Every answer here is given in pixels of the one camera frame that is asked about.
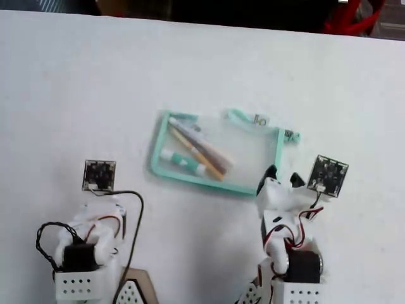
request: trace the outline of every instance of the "circuit board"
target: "circuit board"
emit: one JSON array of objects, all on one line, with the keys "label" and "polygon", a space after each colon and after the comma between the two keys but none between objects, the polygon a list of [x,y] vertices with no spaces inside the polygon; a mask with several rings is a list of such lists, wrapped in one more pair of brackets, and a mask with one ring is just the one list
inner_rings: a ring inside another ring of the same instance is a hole
[{"label": "circuit board", "polygon": [[114,190],[115,161],[86,160],[82,190]]},{"label": "circuit board", "polygon": [[349,165],[318,155],[307,188],[337,198]]}]

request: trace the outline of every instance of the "white table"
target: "white table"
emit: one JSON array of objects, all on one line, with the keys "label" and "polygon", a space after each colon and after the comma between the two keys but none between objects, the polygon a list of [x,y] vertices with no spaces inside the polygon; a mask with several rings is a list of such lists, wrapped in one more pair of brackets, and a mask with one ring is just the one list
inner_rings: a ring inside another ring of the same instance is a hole
[{"label": "white table", "polygon": [[[85,159],[116,160],[116,189],[144,195],[132,267],[161,303],[233,303],[263,258],[256,207],[156,177],[148,160],[159,110],[229,107],[302,133],[284,177],[306,178],[317,154],[350,164],[319,218],[328,304],[401,303],[404,54],[395,41],[0,11],[2,303],[53,302],[35,232],[88,198]],[[43,242],[52,252],[55,231]]]}]

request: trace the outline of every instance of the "wire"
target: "wire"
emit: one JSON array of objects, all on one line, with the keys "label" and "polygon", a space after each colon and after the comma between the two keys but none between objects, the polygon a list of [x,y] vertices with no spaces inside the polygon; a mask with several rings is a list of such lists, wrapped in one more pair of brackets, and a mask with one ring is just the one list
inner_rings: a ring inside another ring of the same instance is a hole
[{"label": "wire", "polygon": [[[316,200],[315,200],[315,202],[309,207],[309,209],[313,209],[313,208],[315,208],[315,206],[316,206],[316,204],[318,204],[318,201],[319,201],[319,198],[321,197],[321,193],[320,192],[316,192]],[[306,218],[307,219],[309,219],[309,216],[310,216],[311,214],[309,213],[309,214],[307,214],[306,215]]]},{"label": "wire", "polygon": [[292,237],[292,239],[290,240],[290,244],[291,244],[292,246],[294,245],[294,243],[295,243],[295,241],[294,241],[294,240],[295,240],[295,237],[294,237],[294,233],[292,233],[291,228],[290,228],[289,226],[287,226],[287,225],[284,225],[284,224],[278,224],[278,225],[276,225],[275,227],[273,227],[273,229],[270,230],[269,233],[266,235],[265,240],[263,241],[263,247],[264,247],[264,248],[266,248],[266,245],[267,245],[268,241],[270,240],[271,234],[272,234],[276,229],[278,229],[279,227],[287,228],[287,229],[289,230],[289,232],[290,232],[290,234],[291,234],[291,237]]},{"label": "wire", "polygon": [[93,226],[91,226],[91,228],[89,229],[86,237],[84,238],[84,241],[87,243],[87,240],[89,239],[90,233],[93,231],[93,229],[96,228],[96,225],[93,224]]},{"label": "wire", "polygon": [[116,219],[118,222],[118,229],[115,232],[114,238],[116,238],[116,236],[118,235],[118,233],[120,233],[120,229],[121,229],[121,221],[118,217],[114,216],[114,215],[106,215],[105,217],[100,217],[97,220],[105,220],[105,219]]},{"label": "wire", "polygon": [[300,240],[300,242],[298,244],[296,244],[294,246],[294,248],[300,248],[304,244],[304,241],[305,241],[305,230],[304,230],[304,225],[302,224],[301,216],[304,213],[310,214],[310,213],[313,213],[313,212],[315,212],[315,215],[317,215],[322,210],[323,210],[323,207],[319,207],[318,209],[304,210],[304,211],[301,211],[299,213],[298,219],[299,219],[299,227],[300,227],[300,230],[301,230],[301,240]]},{"label": "wire", "polygon": [[73,244],[83,243],[84,241],[77,235],[76,230],[75,230],[74,228],[70,227],[68,224],[64,224],[64,223],[61,223],[61,222],[48,222],[48,223],[42,224],[42,225],[39,227],[39,229],[38,229],[38,231],[37,231],[37,240],[36,240],[36,242],[35,242],[35,247],[37,248],[37,250],[39,251],[39,253],[40,253],[42,256],[44,256],[44,258],[45,258],[49,263],[51,263],[51,266],[52,266],[53,270],[54,270],[55,272],[58,272],[58,271],[61,271],[61,270],[62,270],[62,267],[59,267],[59,266],[56,264],[56,262],[55,262],[55,260],[53,259],[53,257],[50,256],[50,255],[48,255],[48,254],[42,249],[41,243],[40,243],[41,237],[42,237],[42,232],[44,231],[44,229],[45,229],[47,226],[59,226],[59,227],[65,228],[65,229],[72,235]]},{"label": "wire", "polygon": [[107,195],[116,195],[116,194],[134,194],[139,198],[140,201],[140,213],[139,213],[139,218],[138,218],[138,223],[137,223],[137,227],[135,228],[135,235],[134,235],[134,239],[132,240],[132,245],[131,245],[131,250],[130,250],[130,254],[129,254],[129,258],[128,258],[128,263],[124,268],[124,272],[122,273],[120,282],[118,284],[118,288],[115,291],[115,295],[113,298],[113,304],[116,303],[116,299],[118,298],[118,295],[120,293],[121,287],[125,284],[125,277],[127,276],[131,261],[132,261],[132,255],[134,254],[134,249],[135,249],[135,242],[137,240],[137,236],[138,236],[138,232],[139,232],[139,226],[140,226],[140,222],[142,221],[142,216],[144,214],[144,198],[142,197],[142,195],[140,195],[138,192],[136,191],[131,191],[131,190],[124,190],[124,191],[108,191],[102,194],[98,194],[96,192],[94,192],[93,190],[91,190],[91,192],[96,195],[96,196],[107,196]]},{"label": "wire", "polygon": [[[114,238],[117,237],[118,233],[120,233],[120,229],[121,229],[121,221],[118,217],[114,216],[114,215],[106,215],[104,217],[99,217],[97,220],[105,220],[105,219],[116,219],[118,222],[118,229],[115,232]],[[93,229],[96,228],[96,225],[93,224],[91,226],[91,228],[89,229],[84,241],[87,243],[87,240],[89,239],[90,233],[93,231]]]}]

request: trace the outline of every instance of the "black wire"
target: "black wire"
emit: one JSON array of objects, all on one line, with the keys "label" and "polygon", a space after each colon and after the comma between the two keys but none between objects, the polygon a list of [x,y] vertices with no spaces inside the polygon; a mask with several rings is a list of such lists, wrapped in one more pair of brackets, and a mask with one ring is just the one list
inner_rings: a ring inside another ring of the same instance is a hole
[{"label": "black wire", "polygon": [[55,262],[55,260],[53,259],[53,257],[50,256],[50,255],[48,255],[48,254],[42,249],[42,247],[41,247],[40,241],[41,241],[41,237],[42,237],[42,232],[44,231],[44,229],[45,229],[47,226],[59,226],[59,227],[65,228],[65,229],[72,235],[72,239],[73,239],[73,243],[74,243],[74,244],[83,242],[83,240],[77,235],[76,230],[75,230],[74,228],[70,227],[68,224],[64,224],[64,223],[61,223],[61,222],[48,222],[48,223],[42,224],[42,225],[39,227],[39,229],[38,229],[38,231],[37,231],[37,240],[36,240],[36,242],[35,242],[35,247],[36,247],[37,250],[40,252],[40,254],[43,255],[44,258],[45,258],[49,263],[51,263],[52,268],[53,268],[53,278],[54,278],[54,273],[55,273],[55,272],[58,272],[58,271],[60,271],[60,270],[62,270],[62,267],[59,267],[59,266],[56,264],[56,262]]},{"label": "black wire", "polygon": [[[316,192],[316,200],[315,200],[315,202],[309,207],[309,209],[315,208],[315,206],[316,206],[316,204],[318,203],[320,197],[321,197],[321,193],[317,191],[317,192]],[[309,219],[309,216],[311,216],[311,212],[308,212],[308,213],[307,213],[306,218]]]},{"label": "black wire", "polygon": [[97,193],[93,192],[93,194],[95,194],[96,196],[106,196],[106,195],[116,195],[116,194],[134,194],[134,195],[138,196],[139,201],[140,201],[140,213],[139,213],[138,223],[137,223],[137,227],[135,229],[135,235],[134,235],[134,239],[132,241],[131,251],[130,251],[130,254],[129,254],[129,258],[128,258],[128,263],[124,268],[124,272],[122,273],[120,283],[118,284],[118,288],[117,288],[117,290],[115,292],[115,295],[114,295],[113,304],[115,304],[116,299],[118,298],[118,295],[120,294],[120,290],[121,290],[122,286],[125,284],[125,277],[127,276],[127,273],[128,273],[131,261],[132,261],[132,255],[134,254],[135,242],[137,240],[140,222],[141,222],[142,216],[144,214],[144,198],[138,192],[131,191],[131,190],[109,191],[109,192],[105,192],[105,193],[102,193],[102,194],[97,194]]}]

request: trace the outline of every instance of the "transparent pencil case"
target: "transparent pencil case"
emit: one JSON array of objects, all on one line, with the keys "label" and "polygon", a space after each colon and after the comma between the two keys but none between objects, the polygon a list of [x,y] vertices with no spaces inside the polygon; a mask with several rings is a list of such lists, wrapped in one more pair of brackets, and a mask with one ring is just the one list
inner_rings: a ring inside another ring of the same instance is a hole
[{"label": "transparent pencil case", "polygon": [[255,195],[265,170],[280,167],[285,141],[299,134],[267,125],[268,119],[229,110],[221,117],[166,111],[151,158],[163,177]]}]

